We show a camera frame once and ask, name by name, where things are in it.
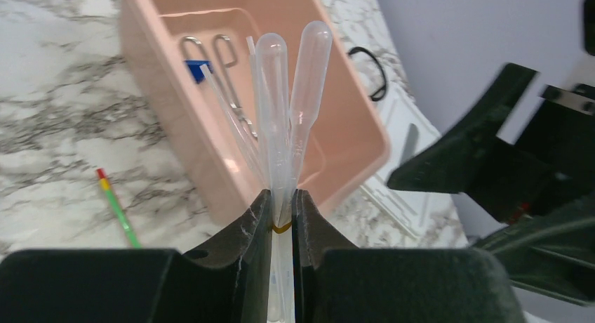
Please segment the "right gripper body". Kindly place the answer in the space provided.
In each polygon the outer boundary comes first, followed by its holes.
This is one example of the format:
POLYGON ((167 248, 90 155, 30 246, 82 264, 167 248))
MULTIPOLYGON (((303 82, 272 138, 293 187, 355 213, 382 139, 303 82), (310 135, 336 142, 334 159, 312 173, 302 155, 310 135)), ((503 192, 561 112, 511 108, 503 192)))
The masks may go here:
POLYGON ((564 88, 545 86, 515 143, 498 131, 537 72, 508 62, 477 103, 415 155, 429 188, 463 193, 504 227, 476 242, 511 283, 594 304, 594 0, 582 0, 587 56, 564 88))

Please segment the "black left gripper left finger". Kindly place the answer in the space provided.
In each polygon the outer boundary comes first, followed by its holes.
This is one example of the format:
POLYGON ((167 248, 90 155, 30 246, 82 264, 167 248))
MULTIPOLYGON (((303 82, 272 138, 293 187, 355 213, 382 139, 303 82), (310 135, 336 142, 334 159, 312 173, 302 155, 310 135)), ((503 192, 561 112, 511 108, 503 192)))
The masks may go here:
POLYGON ((272 196, 175 249, 26 249, 1 262, 2 322, 265 322, 272 196))

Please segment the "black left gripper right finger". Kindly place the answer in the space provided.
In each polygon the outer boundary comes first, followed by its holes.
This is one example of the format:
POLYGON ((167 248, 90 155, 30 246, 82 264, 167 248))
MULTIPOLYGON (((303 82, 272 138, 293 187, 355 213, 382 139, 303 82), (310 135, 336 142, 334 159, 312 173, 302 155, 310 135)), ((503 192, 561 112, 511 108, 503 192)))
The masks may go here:
POLYGON ((524 322, 498 260, 480 249, 352 244, 306 190, 292 202, 297 322, 524 322))

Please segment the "green red yellow stirring rods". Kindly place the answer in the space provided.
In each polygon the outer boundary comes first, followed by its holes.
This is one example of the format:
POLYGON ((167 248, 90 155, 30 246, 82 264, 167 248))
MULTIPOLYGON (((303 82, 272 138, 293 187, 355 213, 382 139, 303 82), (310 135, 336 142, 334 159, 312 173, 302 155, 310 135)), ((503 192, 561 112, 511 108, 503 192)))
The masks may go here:
POLYGON ((114 215, 116 216, 116 219, 118 220, 124 235, 126 236, 126 239, 128 241, 128 243, 133 247, 133 248, 141 248, 142 245, 139 242, 137 235, 135 233, 135 231, 133 230, 123 208, 121 207, 119 200, 116 196, 116 194, 113 191, 113 188, 109 182, 109 179, 107 177, 107 175, 105 174, 105 171, 101 168, 96 169, 95 170, 98 180, 99 180, 99 184, 100 187, 102 189, 102 191, 104 192, 107 201, 112 209, 112 211, 114 212, 114 215))

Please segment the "bundle of clear pipettes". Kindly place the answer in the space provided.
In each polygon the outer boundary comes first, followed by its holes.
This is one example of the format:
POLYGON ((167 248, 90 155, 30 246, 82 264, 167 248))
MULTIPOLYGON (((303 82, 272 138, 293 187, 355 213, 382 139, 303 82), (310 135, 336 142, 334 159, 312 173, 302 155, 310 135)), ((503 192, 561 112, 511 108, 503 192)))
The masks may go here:
POLYGON ((257 121, 252 123, 257 140, 243 130, 213 73, 205 65, 201 70, 236 129, 237 143, 249 167, 266 182, 272 194, 267 320, 294 322, 290 204, 302 172, 309 134, 319 115, 333 35, 330 27, 318 20, 305 26, 292 85, 288 83, 288 51, 283 37, 267 33, 257 42, 248 37, 247 43, 257 112, 257 121))

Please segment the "metal crucible tongs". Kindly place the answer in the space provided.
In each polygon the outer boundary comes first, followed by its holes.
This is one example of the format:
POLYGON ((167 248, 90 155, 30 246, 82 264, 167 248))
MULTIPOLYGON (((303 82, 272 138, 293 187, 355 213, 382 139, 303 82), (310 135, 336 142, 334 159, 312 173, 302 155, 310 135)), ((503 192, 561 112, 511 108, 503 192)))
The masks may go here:
POLYGON ((231 110, 235 114, 236 118, 239 120, 240 125, 243 127, 243 130, 247 131, 253 137, 254 140, 257 140, 258 134, 256 132, 256 129, 252 121, 244 113, 243 107, 236 92, 235 85, 229 74, 229 68, 237 65, 239 61, 237 52, 233 47, 230 37, 225 34, 216 34, 212 38, 211 46, 213 52, 215 53, 214 58, 210 57, 210 54, 207 52, 201 40, 193 36, 183 36, 179 41, 179 47, 185 61, 194 60, 191 58, 191 53, 187 50, 187 44, 193 44, 198 49, 202 56, 202 59, 199 60, 209 60, 212 64, 213 60, 216 61, 218 67, 220 68, 220 74, 213 73, 214 80, 217 82, 217 85, 219 87, 222 87, 223 97, 227 101, 228 105, 231 107, 231 110), (225 62, 222 57, 222 52, 219 48, 219 45, 222 42, 224 42, 227 45, 229 53, 232 57, 232 59, 229 62, 225 62))

